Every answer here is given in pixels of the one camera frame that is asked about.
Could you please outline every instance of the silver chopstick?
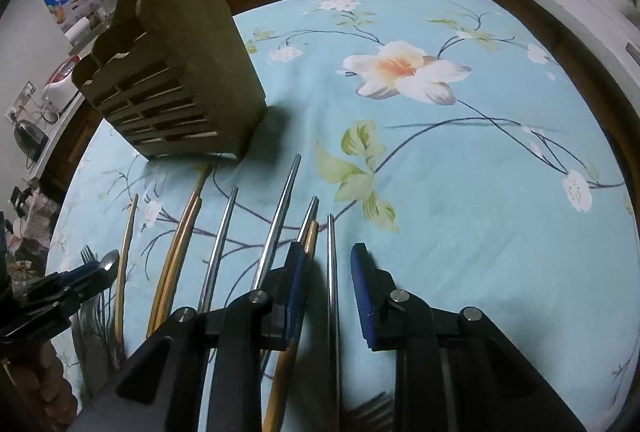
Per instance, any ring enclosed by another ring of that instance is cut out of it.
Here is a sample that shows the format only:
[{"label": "silver chopstick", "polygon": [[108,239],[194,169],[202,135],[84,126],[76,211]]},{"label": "silver chopstick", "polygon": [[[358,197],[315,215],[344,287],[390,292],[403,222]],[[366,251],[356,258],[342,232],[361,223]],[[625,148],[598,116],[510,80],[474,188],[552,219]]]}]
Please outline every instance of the silver chopstick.
[{"label": "silver chopstick", "polygon": [[267,234],[267,242],[264,243],[262,254],[260,255],[260,261],[258,262],[258,269],[255,271],[254,280],[251,282],[251,290],[260,289],[264,277],[267,275],[273,264],[273,257],[276,253],[276,247],[278,245],[278,239],[280,238],[280,232],[284,225],[284,217],[287,215],[289,209],[289,201],[291,200],[291,191],[293,190],[293,182],[296,180],[296,174],[298,173],[298,167],[300,165],[300,154],[296,154],[293,158],[293,165],[289,171],[289,177],[284,185],[278,207],[273,215],[273,222],[269,228]]},{"label": "silver chopstick", "polygon": [[[306,209],[305,218],[302,220],[302,226],[300,226],[300,232],[298,232],[298,238],[296,242],[301,242],[304,244],[306,239],[306,234],[309,233],[309,228],[311,228],[311,221],[316,219],[316,215],[318,214],[318,202],[319,199],[316,196],[311,198],[311,202],[309,203],[309,208]],[[271,351],[267,349],[263,350],[260,354],[260,372],[262,376],[264,376],[264,370],[267,368],[267,364],[269,363],[269,357],[271,355]]]},{"label": "silver chopstick", "polygon": [[340,430],[340,321],[338,320],[338,271],[335,255],[334,216],[327,216],[326,291],[329,336],[329,432]]},{"label": "silver chopstick", "polygon": [[213,245],[209,266],[207,267],[207,275],[202,285],[200,293],[200,303],[198,304],[198,313],[206,313],[211,309],[211,301],[213,300],[213,290],[216,286],[216,278],[218,277],[218,269],[220,268],[220,259],[222,251],[225,247],[226,232],[231,222],[231,214],[236,204],[236,196],[238,195],[238,187],[233,187],[229,194],[229,200],[226,203],[225,211],[222,213],[222,220],[216,235],[216,242]]}]

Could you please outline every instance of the screw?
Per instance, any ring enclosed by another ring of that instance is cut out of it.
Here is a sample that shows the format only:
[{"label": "screw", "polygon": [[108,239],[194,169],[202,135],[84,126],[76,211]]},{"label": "screw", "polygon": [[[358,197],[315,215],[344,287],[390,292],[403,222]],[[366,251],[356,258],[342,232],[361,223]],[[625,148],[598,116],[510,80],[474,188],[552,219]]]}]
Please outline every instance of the screw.
[{"label": "screw", "polygon": [[478,320],[482,318],[483,313],[477,307],[469,306],[462,310],[462,315],[470,322],[478,322]]},{"label": "screw", "polygon": [[178,322],[188,322],[194,316],[196,316],[196,311],[190,307],[181,307],[174,311],[174,318],[178,320]]},{"label": "screw", "polygon": [[249,293],[249,302],[252,302],[254,304],[262,304],[265,300],[267,300],[268,295],[260,290],[260,289],[254,289],[253,291],[251,291],[251,293]]},{"label": "screw", "polygon": [[409,294],[404,289],[395,289],[389,293],[389,296],[394,302],[406,302],[409,300]]}]

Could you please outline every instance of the tablecloth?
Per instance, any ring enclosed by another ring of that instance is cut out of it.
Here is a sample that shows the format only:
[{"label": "tablecloth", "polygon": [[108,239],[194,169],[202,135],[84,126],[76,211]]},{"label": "tablecloth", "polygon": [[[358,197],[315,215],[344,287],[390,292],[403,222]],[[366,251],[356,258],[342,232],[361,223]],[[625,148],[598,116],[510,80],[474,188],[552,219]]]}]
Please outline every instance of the tablecloth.
[{"label": "tablecloth", "polygon": [[[491,0],[284,0],[235,20],[270,108],[239,164],[214,158],[174,308],[197,306],[233,185],[239,204],[213,306],[249,289],[300,153],[282,240],[295,237],[312,195],[320,223],[335,215],[347,409],[394,387],[394,354],[367,349],[357,317],[349,255],[365,242],[399,287],[431,306],[485,311],[588,430],[603,430],[638,358],[638,233],[607,140],[548,51]],[[129,354],[144,340],[201,162],[148,162],[102,122],[66,196],[49,271],[78,266],[84,244],[99,255],[119,248],[130,199],[140,196]],[[286,431],[324,426],[325,253],[322,226]],[[78,391],[70,333],[55,343]]]}]

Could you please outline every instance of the wooden chopstick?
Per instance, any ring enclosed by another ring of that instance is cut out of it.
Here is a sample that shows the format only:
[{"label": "wooden chopstick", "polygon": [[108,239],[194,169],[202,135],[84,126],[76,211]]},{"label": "wooden chopstick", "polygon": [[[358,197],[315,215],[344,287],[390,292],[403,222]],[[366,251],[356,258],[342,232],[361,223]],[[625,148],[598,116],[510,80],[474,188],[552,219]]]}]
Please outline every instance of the wooden chopstick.
[{"label": "wooden chopstick", "polygon": [[[318,222],[311,221],[309,231],[305,239],[305,277],[308,276],[309,262],[314,259],[316,254],[316,238],[318,237]],[[300,332],[302,330],[302,319],[299,320],[298,329],[294,335],[289,348],[282,351],[278,355],[278,363],[273,375],[271,383],[271,392],[269,393],[269,402],[267,404],[267,412],[264,415],[264,423],[262,424],[262,432],[279,432],[284,420],[284,411],[287,404],[287,395],[289,393],[289,385],[293,376],[293,369],[296,365],[296,355],[298,354],[298,345],[300,343]]]},{"label": "wooden chopstick", "polygon": [[129,217],[122,238],[122,247],[120,249],[120,261],[118,262],[118,276],[116,278],[116,295],[114,309],[114,337],[115,337],[115,358],[116,368],[126,360],[124,352],[124,285],[127,279],[127,262],[129,261],[129,248],[131,247],[131,238],[133,237],[133,223],[136,219],[136,208],[138,206],[138,194],[133,196],[131,200],[131,208],[129,209]]},{"label": "wooden chopstick", "polygon": [[158,279],[158,285],[156,285],[156,293],[154,294],[154,301],[151,304],[151,313],[149,314],[149,322],[146,326],[146,338],[149,338],[156,330],[156,320],[158,320],[158,308],[160,307],[160,299],[162,297],[162,292],[164,291],[164,284],[166,283],[166,278],[169,273],[169,268],[171,266],[175,250],[178,246],[178,240],[182,231],[184,229],[184,225],[187,220],[187,216],[189,215],[193,205],[196,202],[196,199],[200,196],[202,192],[202,187],[204,186],[204,181],[206,181],[209,174],[211,174],[212,168],[207,166],[200,177],[198,177],[198,181],[193,187],[193,192],[191,192],[191,196],[187,201],[187,204],[184,207],[184,211],[182,212],[182,216],[180,217],[180,221],[178,222],[178,226],[175,229],[174,236],[171,239],[171,244],[169,244],[169,250],[167,251],[166,258],[164,260],[164,265],[162,266],[162,271],[160,272],[160,277]]},{"label": "wooden chopstick", "polygon": [[182,233],[178,238],[178,244],[175,248],[171,265],[169,266],[166,282],[164,283],[164,289],[162,290],[162,296],[160,297],[158,315],[156,317],[156,329],[158,329],[158,327],[167,320],[169,313],[171,312],[171,307],[174,305],[175,290],[178,287],[178,278],[182,271],[182,263],[184,262],[184,257],[187,255],[187,248],[189,247],[193,227],[196,223],[196,218],[198,217],[201,206],[202,199],[197,198],[189,211]]}]

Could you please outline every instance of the hand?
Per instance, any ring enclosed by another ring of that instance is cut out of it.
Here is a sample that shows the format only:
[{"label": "hand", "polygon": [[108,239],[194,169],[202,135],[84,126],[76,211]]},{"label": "hand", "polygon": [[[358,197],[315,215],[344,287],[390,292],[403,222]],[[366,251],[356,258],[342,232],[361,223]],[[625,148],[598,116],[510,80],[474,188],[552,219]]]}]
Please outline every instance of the hand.
[{"label": "hand", "polygon": [[33,417],[49,425],[68,425],[78,412],[78,400],[64,379],[64,367],[51,342],[15,358],[8,370]]}]

